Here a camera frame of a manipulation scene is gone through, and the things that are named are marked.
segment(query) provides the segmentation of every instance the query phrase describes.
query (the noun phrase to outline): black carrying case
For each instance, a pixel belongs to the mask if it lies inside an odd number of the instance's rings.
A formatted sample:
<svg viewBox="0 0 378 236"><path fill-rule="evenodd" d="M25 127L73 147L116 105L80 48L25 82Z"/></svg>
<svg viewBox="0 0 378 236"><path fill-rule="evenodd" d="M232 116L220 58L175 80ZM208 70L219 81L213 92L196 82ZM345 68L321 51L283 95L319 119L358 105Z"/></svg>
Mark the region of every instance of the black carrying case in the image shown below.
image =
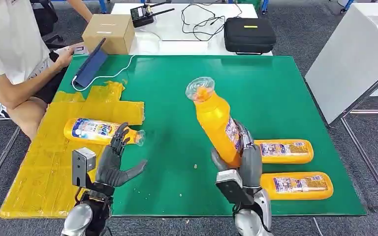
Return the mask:
<svg viewBox="0 0 378 236"><path fill-rule="evenodd" d="M235 53L268 53L276 35L266 19L228 18L224 24L225 48Z"/></svg>

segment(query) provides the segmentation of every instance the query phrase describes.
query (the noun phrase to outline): cardboard box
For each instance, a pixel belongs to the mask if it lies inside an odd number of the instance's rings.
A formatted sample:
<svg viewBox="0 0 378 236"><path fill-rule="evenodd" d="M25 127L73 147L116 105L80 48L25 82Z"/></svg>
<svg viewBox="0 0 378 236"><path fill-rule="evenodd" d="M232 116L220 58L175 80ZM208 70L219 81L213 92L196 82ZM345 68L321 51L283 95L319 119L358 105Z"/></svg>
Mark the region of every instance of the cardboard box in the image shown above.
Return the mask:
<svg viewBox="0 0 378 236"><path fill-rule="evenodd" d="M95 14L83 32L82 39L90 53L105 37L102 49L107 54L128 54L134 35L130 15Z"/></svg>

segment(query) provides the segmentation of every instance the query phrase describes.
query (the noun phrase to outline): green table mat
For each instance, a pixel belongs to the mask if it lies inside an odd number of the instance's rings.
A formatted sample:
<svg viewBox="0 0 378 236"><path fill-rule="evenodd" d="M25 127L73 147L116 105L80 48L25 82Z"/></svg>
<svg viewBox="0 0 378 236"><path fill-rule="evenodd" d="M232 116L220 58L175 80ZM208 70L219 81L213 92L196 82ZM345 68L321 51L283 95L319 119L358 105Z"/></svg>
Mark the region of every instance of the green table mat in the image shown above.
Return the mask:
<svg viewBox="0 0 378 236"><path fill-rule="evenodd" d="M97 75L115 75L130 56L109 56ZM59 90L70 85L86 57L75 57ZM314 159L303 165L264 164L265 173L322 171L334 194L319 201L272 201L273 215L362 215L363 209L327 130L292 57L281 56L135 56L113 81L124 82L121 100L144 101L142 147L127 146L122 169L147 159L140 176L115 190L114 215L231 215L215 187L217 170L210 159L211 142L185 96L188 83L212 77L216 92L255 139L306 139ZM103 85L99 79L94 85ZM86 97L89 89L83 92Z"/></svg>

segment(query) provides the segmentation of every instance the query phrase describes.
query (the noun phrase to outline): yellow bottle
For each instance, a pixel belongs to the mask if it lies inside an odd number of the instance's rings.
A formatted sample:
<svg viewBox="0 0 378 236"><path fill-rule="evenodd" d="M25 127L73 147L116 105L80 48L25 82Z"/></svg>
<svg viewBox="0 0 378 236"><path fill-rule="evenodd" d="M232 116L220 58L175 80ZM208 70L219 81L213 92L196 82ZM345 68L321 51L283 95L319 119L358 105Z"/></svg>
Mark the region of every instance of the yellow bottle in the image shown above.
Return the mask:
<svg viewBox="0 0 378 236"><path fill-rule="evenodd" d="M312 145L307 140L255 140L254 143L260 148L263 163L304 164L314 157Z"/></svg>
<svg viewBox="0 0 378 236"><path fill-rule="evenodd" d="M229 104L215 93L214 87L212 78L199 77L189 83L186 96L193 100L199 124L221 158L236 168L240 166L239 130L230 116Z"/></svg>
<svg viewBox="0 0 378 236"><path fill-rule="evenodd" d="M260 185L271 200L321 200L334 192L330 177L323 172L262 174Z"/></svg>
<svg viewBox="0 0 378 236"><path fill-rule="evenodd" d="M64 126L64 136L74 141L108 145L118 127L120 127L120 124L94 119L72 118ZM129 132L125 135L124 140L130 138L127 144L142 146L146 136L145 131L135 131L128 127L126 129L129 129Z"/></svg>

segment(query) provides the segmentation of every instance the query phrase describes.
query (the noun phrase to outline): white t-shirt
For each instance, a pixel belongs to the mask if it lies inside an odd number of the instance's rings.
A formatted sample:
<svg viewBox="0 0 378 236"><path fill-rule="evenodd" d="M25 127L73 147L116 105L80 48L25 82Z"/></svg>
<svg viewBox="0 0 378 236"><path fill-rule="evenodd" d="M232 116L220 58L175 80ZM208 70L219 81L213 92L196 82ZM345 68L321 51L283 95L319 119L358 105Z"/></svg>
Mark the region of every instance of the white t-shirt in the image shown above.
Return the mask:
<svg viewBox="0 0 378 236"><path fill-rule="evenodd" d="M22 83L52 63L48 54L30 1L0 0L0 75L14 85Z"/></svg>

